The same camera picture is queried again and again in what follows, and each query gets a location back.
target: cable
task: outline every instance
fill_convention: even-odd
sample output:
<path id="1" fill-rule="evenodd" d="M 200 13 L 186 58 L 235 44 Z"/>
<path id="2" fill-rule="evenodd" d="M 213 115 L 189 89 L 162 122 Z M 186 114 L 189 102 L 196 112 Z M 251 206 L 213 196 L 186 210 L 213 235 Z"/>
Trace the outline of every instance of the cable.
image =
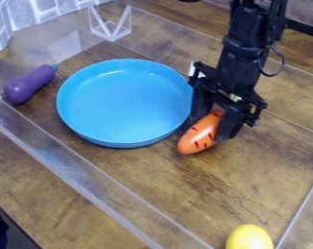
<path id="1" fill-rule="evenodd" d="M 263 68 L 261 68 L 260 60 L 259 60 L 259 57 L 257 57 L 257 58 L 256 58 L 257 69 L 259 69 L 261 75 L 265 76 L 265 77 L 273 77 L 273 76 L 276 76 L 276 75 L 283 71 L 284 65 L 285 65 L 285 57 L 284 57 L 284 55 L 281 54 L 281 52 L 279 51 L 279 49 L 277 49 L 275 43 L 271 43 L 269 48 L 271 48 L 271 50 L 275 52 L 275 54 L 280 57 L 280 59 L 281 59 L 281 65 L 280 65 L 280 69 L 279 69 L 277 72 L 275 72 L 275 73 L 267 73 L 267 72 L 263 70 Z"/>

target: blue bowl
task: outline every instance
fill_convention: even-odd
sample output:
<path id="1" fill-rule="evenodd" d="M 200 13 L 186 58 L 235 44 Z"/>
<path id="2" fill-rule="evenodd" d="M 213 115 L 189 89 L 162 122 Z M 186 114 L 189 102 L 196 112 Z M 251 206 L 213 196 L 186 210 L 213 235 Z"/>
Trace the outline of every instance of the blue bowl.
<path id="1" fill-rule="evenodd" d="M 116 59 L 77 71 L 57 95 L 58 114 L 89 142 L 113 148 L 156 143 L 185 121 L 192 89 L 169 67 Z"/>

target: purple eggplant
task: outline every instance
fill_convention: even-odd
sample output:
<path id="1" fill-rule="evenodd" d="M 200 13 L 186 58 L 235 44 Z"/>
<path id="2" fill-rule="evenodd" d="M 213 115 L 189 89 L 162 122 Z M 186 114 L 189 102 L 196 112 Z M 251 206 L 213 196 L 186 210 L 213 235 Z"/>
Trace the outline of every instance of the purple eggplant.
<path id="1" fill-rule="evenodd" d="M 19 105 L 54 79 L 57 65 L 41 65 L 29 73 L 14 78 L 3 87 L 6 101 Z"/>

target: carrot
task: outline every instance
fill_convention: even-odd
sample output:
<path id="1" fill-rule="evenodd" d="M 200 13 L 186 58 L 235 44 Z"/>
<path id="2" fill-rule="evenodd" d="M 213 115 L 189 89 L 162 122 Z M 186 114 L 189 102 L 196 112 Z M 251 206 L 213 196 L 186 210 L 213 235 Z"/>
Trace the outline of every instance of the carrot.
<path id="1" fill-rule="evenodd" d="M 221 110 L 212 111 L 192 125 L 177 143 L 180 154 L 193 154 L 216 144 L 213 138 L 221 117 Z"/>

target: yellow lemon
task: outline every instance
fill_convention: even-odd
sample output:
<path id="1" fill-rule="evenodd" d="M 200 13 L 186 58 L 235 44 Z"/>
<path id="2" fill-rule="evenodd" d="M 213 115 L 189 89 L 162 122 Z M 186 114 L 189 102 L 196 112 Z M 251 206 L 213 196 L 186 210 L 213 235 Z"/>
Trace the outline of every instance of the yellow lemon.
<path id="1" fill-rule="evenodd" d="M 273 243 L 263 228 L 244 224 L 231 231 L 225 249 L 273 249 Z"/>

